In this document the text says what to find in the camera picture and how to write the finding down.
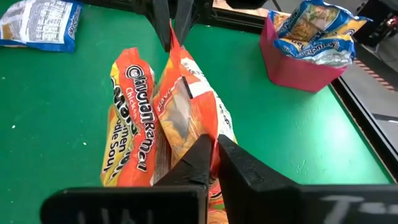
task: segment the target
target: floor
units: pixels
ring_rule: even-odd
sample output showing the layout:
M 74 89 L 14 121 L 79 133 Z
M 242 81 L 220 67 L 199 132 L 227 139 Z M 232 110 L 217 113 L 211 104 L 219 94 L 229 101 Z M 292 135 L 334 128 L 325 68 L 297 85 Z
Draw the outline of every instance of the floor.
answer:
M 291 13 L 301 1 L 277 0 L 277 3 L 282 11 Z M 365 1 L 328 0 L 327 3 L 355 12 Z M 263 7 L 277 10 L 272 1 L 267 1 Z M 398 35 L 384 40 L 377 53 L 372 50 L 357 45 L 357 60 L 343 77 L 398 149 Z

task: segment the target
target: chicken flavor ramen package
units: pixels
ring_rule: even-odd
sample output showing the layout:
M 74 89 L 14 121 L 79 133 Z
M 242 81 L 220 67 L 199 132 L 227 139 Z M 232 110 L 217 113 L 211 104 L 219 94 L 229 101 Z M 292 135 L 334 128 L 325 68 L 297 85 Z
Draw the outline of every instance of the chicken flavor ramen package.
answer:
M 201 134 L 212 137 L 209 208 L 224 209 L 220 184 L 215 178 L 220 165 L 217 138 L 224 134 L 235 141 L 231 115 L 173 31 L 170 57 L 154 97 L 154 108 L 169 140 L 172 167 Z
M 0 19 L 0 45 L 75 51 L 80 2 L 25 0 L 13 4 Z
M 369 19 L 322 0 L 303 1 L 290 17 L 271 11 L 278 35 L 274 46 L 293 58 L 344 67 L 355 57 L 351 36 Z
M 170 169 L 170 148 L 152 104 L 154 73 L 133 48 L 115 61 L 111 80 L 101 181 L 104 186 L 152 186 Z

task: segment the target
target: pink container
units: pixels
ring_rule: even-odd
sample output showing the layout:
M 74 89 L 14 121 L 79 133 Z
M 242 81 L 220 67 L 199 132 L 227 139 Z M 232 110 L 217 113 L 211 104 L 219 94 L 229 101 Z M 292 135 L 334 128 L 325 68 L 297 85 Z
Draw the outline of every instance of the pink container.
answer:
M 276 39 L 274 26 L 267 17 L 261 32 L 260 48 L 268 77 L 275 84 L 318 92 L 346 70 L 346 67 L 333 68 L 326 65 L 315 65 L 288 57 L 274 47 L 273 41 Z

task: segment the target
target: green table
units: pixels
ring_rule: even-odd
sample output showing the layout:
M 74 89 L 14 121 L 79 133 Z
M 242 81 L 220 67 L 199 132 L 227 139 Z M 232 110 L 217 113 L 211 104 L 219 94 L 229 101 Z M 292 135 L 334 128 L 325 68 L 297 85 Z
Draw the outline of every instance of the green table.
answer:
M 0 2 L 0 13 L 12 2 Z M 301 184 L 392 182 L 333 90 L 272 84 L 258 42 L 195 25 L 185 43 L 229 109 L 239 144 Z M 39 223 L 52 192 L 100 186 L 112 63 L 138 47 L 159 78 L 168 58 L 144 16 L 95 6 L 83 10 L 76 45 L 74 54 L 0 48 L 0 223 Z

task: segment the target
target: orange noodle package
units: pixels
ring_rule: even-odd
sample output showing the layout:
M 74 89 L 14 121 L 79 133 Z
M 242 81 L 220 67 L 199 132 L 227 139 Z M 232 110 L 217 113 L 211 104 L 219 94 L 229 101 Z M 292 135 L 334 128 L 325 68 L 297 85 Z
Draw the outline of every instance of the orange noodle package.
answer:
M 154 73 L 137 49 L 126 49 L 112 66 L 111 80 L 101 181 L 104 186 L 152 186 L 170 169 L 170 149 L 152 107 Z
M 157 88 L 154 108 L 172 150 L 171 168 L 201 134 L 209 134 L 214 140 L 209 208 L 223 210 L 216 179 L 220 166 L 217 138 L 224 134 L 235 140 L 231 115 L 173 30 L 169 61 Z

